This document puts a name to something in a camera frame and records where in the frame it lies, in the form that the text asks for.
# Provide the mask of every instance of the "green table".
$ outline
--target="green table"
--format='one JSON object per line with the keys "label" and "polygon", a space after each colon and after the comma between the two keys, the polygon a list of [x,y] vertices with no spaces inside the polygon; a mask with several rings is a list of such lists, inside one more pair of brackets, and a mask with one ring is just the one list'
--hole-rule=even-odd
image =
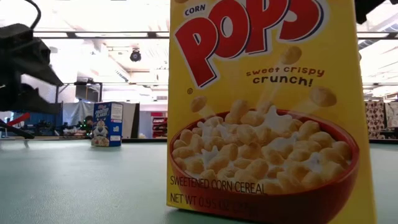
{"label": "green table", "polygon": [[[0,142],[0,223],[243,223],[169,208],[166,144]],[[398,223],[397,146],[372,145],[379,223]]]}

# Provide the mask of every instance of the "ceiling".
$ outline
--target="ceiling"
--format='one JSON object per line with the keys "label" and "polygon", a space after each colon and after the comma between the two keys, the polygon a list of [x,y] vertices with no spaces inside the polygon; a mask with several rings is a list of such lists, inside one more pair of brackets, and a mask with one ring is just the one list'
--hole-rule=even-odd
{"label": "ceiling", "polygon": [[[42,10],[42,19],[35,29],[37,31],[167,32],[170,27],[170,0],[34,1]],[[0,0],[0,26],[16,22],[30,25],[35,15],[35,9],[23,0]],[[361,32],[377,32],[385,30],[396,22],[398,22],[398,5],[393,6],[390,1],[386,1],[368,14],[368,21],[358,25],[357,29]],[[62,59],[59,61],[70,60],[78,64],[79,76],[92,77],[98,82],[125,82],[126,78],[134,83],[167,83],[169,75],[167,39],[45,40],[45,42],[56,49],[58,54],[67,52],[72,55],[60,57]],[[140,50],[142,54],[140,62],[130,61],[133,48]],[[372,42],[361,49],[360,54],[364,83],[398,83],[398,41]],[[386,88],[367,85],[364,93],[368,98],[387,98],[398,93],[398,86],[392,85]]]}

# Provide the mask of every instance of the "blue box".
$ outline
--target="blue box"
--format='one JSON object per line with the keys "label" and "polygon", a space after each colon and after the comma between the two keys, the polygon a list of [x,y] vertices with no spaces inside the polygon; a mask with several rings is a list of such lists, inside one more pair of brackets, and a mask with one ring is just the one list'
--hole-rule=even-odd
{"label": "blue box", "polygon": [[123,105],[121,103],[96,103],[93,119],[92,146],[121,145],[123,123]]}

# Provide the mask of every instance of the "yellow cereal box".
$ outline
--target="yellow cereal box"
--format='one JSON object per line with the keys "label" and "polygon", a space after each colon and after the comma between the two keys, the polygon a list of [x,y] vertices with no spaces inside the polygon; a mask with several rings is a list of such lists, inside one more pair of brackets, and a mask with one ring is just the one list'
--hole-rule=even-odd
{"label": "yellow cereal box", "polygon": [[348,0],[172,0],[167,205],[375,223]]}

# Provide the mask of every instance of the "pops logo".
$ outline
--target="pops logo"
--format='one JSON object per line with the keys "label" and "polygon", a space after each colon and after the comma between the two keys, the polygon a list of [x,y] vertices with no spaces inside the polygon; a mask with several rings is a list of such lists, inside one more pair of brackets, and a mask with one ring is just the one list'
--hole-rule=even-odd
{"label": "pops logo", "polygon": [[[318,33],[326,21],[325,0],[221,0],[207,18],[182,24],[175,38],[197,88],[216,81],[212,58],[232,59],[272,51],[271,30],[278,26],[279,42],[297,42]],[[226,20],[232,24],[228,33]]]}

